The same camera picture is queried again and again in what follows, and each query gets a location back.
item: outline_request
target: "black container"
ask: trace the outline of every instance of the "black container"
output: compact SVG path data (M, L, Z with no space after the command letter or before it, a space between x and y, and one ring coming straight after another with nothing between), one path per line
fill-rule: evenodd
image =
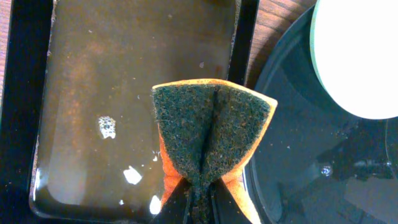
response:
M228 73L228 80L240 85L244 83L258 2L243 0L241 5ZM83 223L40 218L29 208L52 7L51 0L12 2L0 127L1 223ZM90 215L71 218L90 219Z

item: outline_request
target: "folded sponge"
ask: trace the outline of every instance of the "folded sponge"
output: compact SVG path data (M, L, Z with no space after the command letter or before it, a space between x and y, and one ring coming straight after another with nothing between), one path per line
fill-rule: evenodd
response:
M245 216L259 223L238 179L263 137L277 102L224 80L184 80L154 86L165 171L165 203L182 177L195 191L193 218L208 221L207 191L222 178Z

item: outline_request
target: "green scouring pad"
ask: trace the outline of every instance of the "green scouring pad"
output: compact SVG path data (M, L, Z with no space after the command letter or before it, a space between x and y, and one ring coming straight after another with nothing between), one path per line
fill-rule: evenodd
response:
M207 191L222 178L245 216L258 214L238 178L265 133L277 102L224 80L185 80L153 87L165 189L184 177L195 191L192 215L208 222ZM171 193L166 192L164 203Z

